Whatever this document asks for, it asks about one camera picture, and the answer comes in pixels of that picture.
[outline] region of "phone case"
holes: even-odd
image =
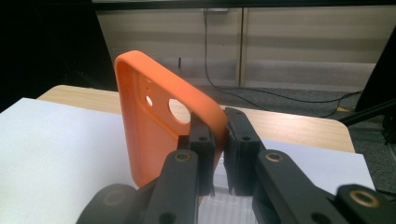
[[[115,71],[132,176],[138,187],[159,176],[166,156],[177,149],[178,137],[189,134],[190,124],[171,111],[169,102],[174,99],[209,126],[215,136],[217,165],[228,131],[226,115],[215,101],[137,50],[121,54]]]

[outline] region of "cable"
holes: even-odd
[[[274,96],[277,96],[277,97],[280,97],[280,98],[284,98],[284,99],[288,99],[288,100],[292,100],[292,101],[296,101],[296,102],[300,102],[300,103],[308,103],[308,104],[327,104],[327,103],[337,102],[336,108],[330,114],[325,115],[325,116],[321,116],[321,118],[327,118],[327,117],[333,115],[337,111],[337,108],[341,104],[342,100],[344,100],[344,99],[346,99],[346,98],[348,98],[350,96],[362,93],[362,91],[355,91],[355,92],[347,93],[347,94],[345,94],[345,95],[343,95],[343,96],[341,96],[339,98],[336,98],[336,99],[324,100],[324,101],[307,101],[307,100],[295,99],[295,98],[292,98],[292,97],[289,97],[289,96],[277,94],[277,93],[270,92],[270,91],[258,90],[258,89],[253,89],[253,88],[240,88],[240,87],[239,88],[225,88],[225,87],[216,86],[212,82],[212,80],[210,79],[210,76],[209,76],[208,71],[207,71],[207,8],[204,9],[204,21],[205,21],[205,77],[206,77],[206,80],[209,82],[209,84],[214,89],[216,89],[217,91],[220,91],[222,93],[235,96],[235,97],[237,97],[239,99],[242,99],[242,100],[244,100],[244,101],[246,101],[246,102],[248,102],[248,103],[250,103],[250,104],[252,104],[252,105],[254,105],[254,106],[256,106],[256,107],[258,107],[260,109],[262,109],[262,110],[268,110],[268,109],[262,107],[261,105],[257,105],[256,103],[254,103],[254,102],[252,102],[252,101],[250,101],[250,100],[248,100],[248,99],[246,99],[246,98],[244,98],[244,97],[242,97],[240,95],[237,95],[235,93],[228,92],[228,91],[236,91],[236,90],[258,91],[258,92],[274,95]]]

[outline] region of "bolt hole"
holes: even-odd
[[[314,213],[312,214],[312,220],[315,221],[315,223],[318,224],[331,224],[332,222],[329,220],[328,217],[321,213]]]
[[[160,215],[160,224],[173,224],[176,221],[176,216],[172,213],[163,213]]]
[[[367,191],[355,189],[350,191],[349,195],[356,203],[359,203],[365,207],[379,206],[378,199]]]
[[[265,155],[268,161],[283,161],[283,156],[275,152],[270,152]]]

